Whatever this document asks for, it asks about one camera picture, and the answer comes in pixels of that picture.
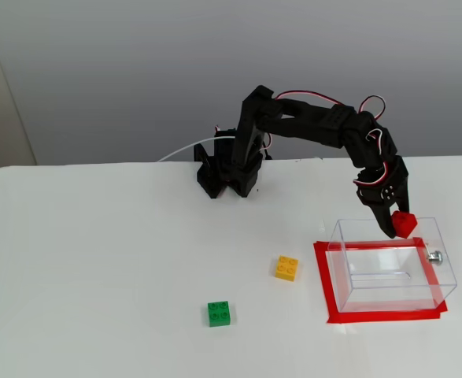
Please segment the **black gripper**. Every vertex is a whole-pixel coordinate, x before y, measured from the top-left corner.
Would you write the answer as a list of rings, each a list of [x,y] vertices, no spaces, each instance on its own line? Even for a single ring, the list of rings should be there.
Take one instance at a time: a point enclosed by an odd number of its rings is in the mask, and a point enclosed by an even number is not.
[[[376,172],[378,175],[375,180],[359,180],[364,173],[369,172],[369,169],[365,169],[358,175],[358,179],[353,181],[357,185],[357,196],[364,205],[371,207],[381,230],[393,239],[397,233],[393,226],[390,207],[396,204],[400,212],[410,212],[408,170],[402,157],[397,155],[391,162],[383,163],[383,168]]]

